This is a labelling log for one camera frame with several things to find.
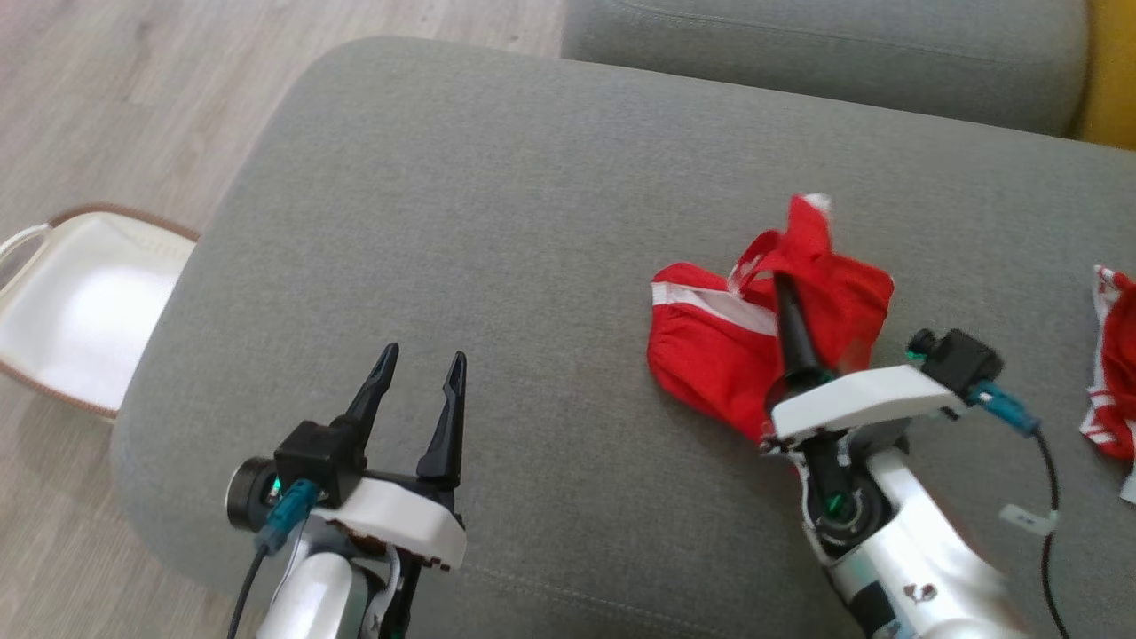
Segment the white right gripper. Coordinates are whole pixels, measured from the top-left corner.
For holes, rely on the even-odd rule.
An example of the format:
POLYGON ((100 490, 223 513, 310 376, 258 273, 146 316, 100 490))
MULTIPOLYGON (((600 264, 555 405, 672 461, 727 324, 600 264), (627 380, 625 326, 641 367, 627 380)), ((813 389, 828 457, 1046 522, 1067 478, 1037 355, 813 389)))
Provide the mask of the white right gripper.
POLYGON ((771 432, 762 437, 763 453, 795 453, 822 434, 966 408, 961 397, 911 365, 827 374, 793 279, 776 272, 772 280, 784 375, 768 397, 771 432))

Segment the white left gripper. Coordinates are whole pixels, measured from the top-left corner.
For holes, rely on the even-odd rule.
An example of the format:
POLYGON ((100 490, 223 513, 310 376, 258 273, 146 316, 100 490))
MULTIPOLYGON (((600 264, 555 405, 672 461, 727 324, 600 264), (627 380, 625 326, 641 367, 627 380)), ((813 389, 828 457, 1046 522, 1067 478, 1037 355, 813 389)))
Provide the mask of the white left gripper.
MULTIPOLYGON (((371 372, 342 415, 358 445, 369 441, 382 397, 392 384, 400 345, 387 343, 371 372)), ((438 489, 457 489, 462 480, 465 408, 468 360, 457 351, 443 384, 444 405, 431 443, 417 464, 417 478, 438 489)), ((467 536, 454 513, 431 498, 402 486, 362 478, 339 507, 316 507, 315 518, 343 534, 359 555, 381 557, 387 549, 402 550, 444 571, 462 566, 467 536)))

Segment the red mesh shorts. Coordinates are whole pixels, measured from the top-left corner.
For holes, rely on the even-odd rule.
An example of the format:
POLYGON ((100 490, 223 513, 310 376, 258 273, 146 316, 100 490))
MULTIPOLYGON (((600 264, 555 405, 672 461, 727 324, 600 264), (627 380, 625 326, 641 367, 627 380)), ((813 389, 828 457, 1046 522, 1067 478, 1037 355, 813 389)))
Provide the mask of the red mesh shorts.
POLYGON ((686 262, 657 272, 646 357, 666 392, 753 441, 772 433, 767 397, 786 371, 778 274, 796 287, 820 367, 868 367, 895 283, 834 250, 829 205, 822 193, 793 197, 786 226, 755 236, 726 275, 686 262))

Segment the red jersey with white sleeves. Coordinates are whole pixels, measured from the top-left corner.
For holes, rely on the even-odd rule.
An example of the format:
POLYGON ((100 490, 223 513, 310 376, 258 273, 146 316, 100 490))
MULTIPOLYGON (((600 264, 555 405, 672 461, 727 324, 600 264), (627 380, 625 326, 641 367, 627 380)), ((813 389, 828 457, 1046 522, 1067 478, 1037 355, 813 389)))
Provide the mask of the red jersey with white sleeves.
POLYGON ((1131 463, 1120 498, 1136 506, 1136 279, 1096 265, 1093 307, 1100 331, 1080 433, 1099 453, 1131 463))

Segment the grey sofa seat cushion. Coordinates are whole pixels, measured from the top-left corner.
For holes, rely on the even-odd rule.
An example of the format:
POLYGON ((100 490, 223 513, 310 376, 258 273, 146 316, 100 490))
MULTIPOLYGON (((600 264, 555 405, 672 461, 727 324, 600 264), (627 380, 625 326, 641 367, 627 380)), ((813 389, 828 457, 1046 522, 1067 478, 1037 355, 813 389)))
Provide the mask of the grey sofa seat cushion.
POLYGON ((1095 265, 1136 275, 1136 153, 926 114, 374 38, 315 61, 203 232, 114 426, 137 537, 219 595, 253 556, 241 462, 343 413, 400 345, 367 449, 414 473, 468 357, 463 566, 408 639, 861 639, 786 460, 659 389, 650 279, 727 272, 795 193, 896 289, 872 360, 921 327, 999 349, 1061 481, 1072 639, 1136 639, 1136 507, 1080 433, 1095 265))

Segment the grey sofa back cushion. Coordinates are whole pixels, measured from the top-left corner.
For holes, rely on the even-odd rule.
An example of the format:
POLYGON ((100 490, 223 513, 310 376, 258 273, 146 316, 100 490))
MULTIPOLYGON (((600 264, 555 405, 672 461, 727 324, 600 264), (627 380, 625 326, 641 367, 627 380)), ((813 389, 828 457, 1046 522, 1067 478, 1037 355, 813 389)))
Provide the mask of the grey sofa back cushion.
POLYGON ((1087 0, 565 0, 565 59, 1063 135, 1087 0))

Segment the white laundry basket brown rim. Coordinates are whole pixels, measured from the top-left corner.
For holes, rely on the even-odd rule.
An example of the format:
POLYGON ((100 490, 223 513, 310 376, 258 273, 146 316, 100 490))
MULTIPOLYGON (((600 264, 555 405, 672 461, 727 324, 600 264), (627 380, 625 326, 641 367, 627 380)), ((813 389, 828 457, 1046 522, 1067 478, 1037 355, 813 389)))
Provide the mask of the white laundry basket brown rim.
POLYGON ((65 210, 0 243, 0 374, 111 423, 200 235, 105 202, 65 210))

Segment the yellow pillow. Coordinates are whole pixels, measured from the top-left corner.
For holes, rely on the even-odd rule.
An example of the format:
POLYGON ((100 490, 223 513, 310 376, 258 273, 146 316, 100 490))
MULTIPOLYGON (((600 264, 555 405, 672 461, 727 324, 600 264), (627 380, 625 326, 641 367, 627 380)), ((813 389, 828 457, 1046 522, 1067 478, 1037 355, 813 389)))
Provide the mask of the yellow pillow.
POLYGON ((1136 0, 1084 0, 1087 64, 1072 138, 1136 151, 1136 0))

